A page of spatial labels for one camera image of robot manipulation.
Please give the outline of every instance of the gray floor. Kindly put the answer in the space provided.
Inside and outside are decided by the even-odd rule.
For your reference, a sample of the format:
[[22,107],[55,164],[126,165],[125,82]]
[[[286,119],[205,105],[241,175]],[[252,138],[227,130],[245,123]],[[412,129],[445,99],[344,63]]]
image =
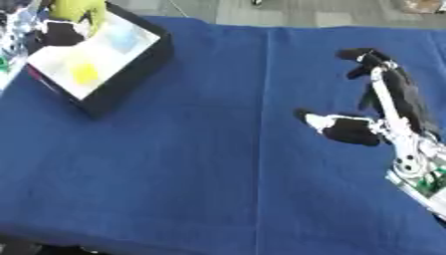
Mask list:
[[[140,15],[183,16],[169,0],[111,0]],[[187,16],[210,23],[254,26],[379,26],[446,28],[446,14],[407,14],[399,0],[173,0]]]

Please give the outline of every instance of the yellow object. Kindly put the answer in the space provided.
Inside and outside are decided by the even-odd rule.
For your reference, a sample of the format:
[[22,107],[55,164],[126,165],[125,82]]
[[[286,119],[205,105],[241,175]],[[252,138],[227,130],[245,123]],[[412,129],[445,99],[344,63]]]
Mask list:
[[105,0],[55,0],[51,5],[50,18],[65,19],[79,23],[87,13],[92,17],[92,37],[106,18],[107,5]]
[[68,61],[68,67],[77,84],[89,85],[99,78],[95,65],[85,56],[72,55]]

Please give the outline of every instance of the blue object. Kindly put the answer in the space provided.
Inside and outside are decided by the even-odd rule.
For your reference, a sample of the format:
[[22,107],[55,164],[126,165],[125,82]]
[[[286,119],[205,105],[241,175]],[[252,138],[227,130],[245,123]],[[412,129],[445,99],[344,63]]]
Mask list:
[[135,28],[131,24],[118,27],[118,30],[107,32],[107,39],[114,49],[126,54],[131,51],[137,43]]
[[324,139],[293,117],[354,111],[338,49],[374,47],[446,127],[446,34],[150,18],[176,56],[92,122],[23,75],[0,101],[0,232],[161,255],[443,255],[446,230],[384,179],[389,146]]

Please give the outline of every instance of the robotic hand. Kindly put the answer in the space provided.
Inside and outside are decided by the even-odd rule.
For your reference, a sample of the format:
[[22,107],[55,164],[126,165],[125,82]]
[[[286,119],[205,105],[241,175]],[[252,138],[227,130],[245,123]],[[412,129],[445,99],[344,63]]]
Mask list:
[[402,68],[373,49],[341,50],[337,56],[359,63],[347,74],[349,79],[370,75],[358,108],[372,106],[379,119],[319,116],[304,109],[297,109],[296,117],[329,139],[367,146],[383,140],[393,145],[395,160],[386,178],[446,221],[446,146],[417,88]]
[[23,69],[29,51],[83,42],[106,9],[104,0],[0,0],[0,91]]

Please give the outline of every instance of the wire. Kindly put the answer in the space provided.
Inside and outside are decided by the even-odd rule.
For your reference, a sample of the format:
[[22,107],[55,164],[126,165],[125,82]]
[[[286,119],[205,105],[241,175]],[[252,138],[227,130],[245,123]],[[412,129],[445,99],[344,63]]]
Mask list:
[[173,2],[173,0],[168,0],[170,2],[171,5],[173,5],[173,7],[175,7],[175,9],[181,13],[181,15],[183,15],[186,18],[189,18],[189,15],[187,15],[183,9],[181,9],[181,7],[179,7],[175,2]]

